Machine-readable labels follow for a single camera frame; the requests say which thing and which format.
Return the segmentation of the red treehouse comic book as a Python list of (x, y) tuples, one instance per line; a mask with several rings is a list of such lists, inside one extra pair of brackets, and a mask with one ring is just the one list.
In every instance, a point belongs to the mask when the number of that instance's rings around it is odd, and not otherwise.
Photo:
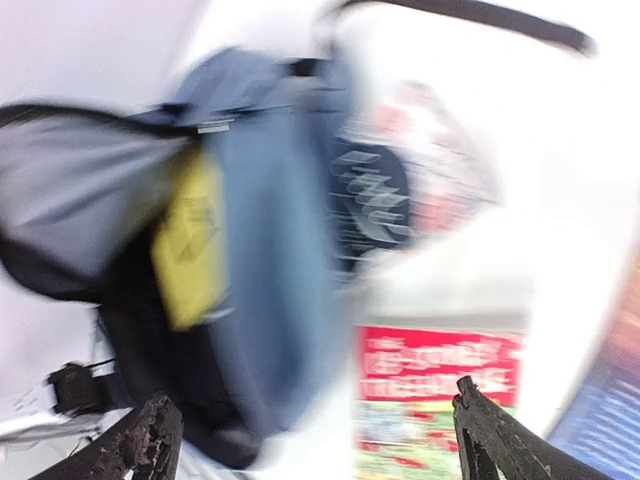
[(458, 479), (457, 382), (471, 376), (514, 412), (524, 339), (517, 334), (366, 326), (359, 330), (356, 478)]

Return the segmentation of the yellow paperback book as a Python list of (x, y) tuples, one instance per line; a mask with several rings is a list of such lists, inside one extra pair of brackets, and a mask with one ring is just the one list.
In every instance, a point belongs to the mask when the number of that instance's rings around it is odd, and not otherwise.
[(201, 147), (179, 160), (151, 259), (169, 326), (186, 331), (223, 302), (228, 274), (222, 168)]

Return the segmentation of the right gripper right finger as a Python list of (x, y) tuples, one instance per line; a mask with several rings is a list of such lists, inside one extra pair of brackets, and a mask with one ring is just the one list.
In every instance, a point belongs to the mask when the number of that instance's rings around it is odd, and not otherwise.
[(482, 393), (472, 377), (456, 382), (454, 429), (464, 479), (618, 479), (620, 393), (602, 395), (584, 420), (558, 424), (553, 445)]

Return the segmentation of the blue student backpack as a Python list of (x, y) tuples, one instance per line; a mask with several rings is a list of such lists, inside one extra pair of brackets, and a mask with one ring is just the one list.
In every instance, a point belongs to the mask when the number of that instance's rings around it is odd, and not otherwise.
[[(2, 266), (34, 293), (95, 307), (96, 339), (134, 408), (159, 393), (175, 404), (176, 477), (245, 470), (340, 366), (349, 326), (329, 164), (351, 106), (337, 57), (231, 48), (149, 112), (1, 110)], [(228, 290), (174, 331), (151, 247), (192, 147), (223, 171)]]

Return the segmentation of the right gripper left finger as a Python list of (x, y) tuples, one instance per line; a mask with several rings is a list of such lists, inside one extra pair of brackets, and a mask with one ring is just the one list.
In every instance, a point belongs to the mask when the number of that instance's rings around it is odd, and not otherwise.
[(182, 443), (182, 414), (156, 394), (90, 445), (34, 475), (33, 480), (174, 479)]

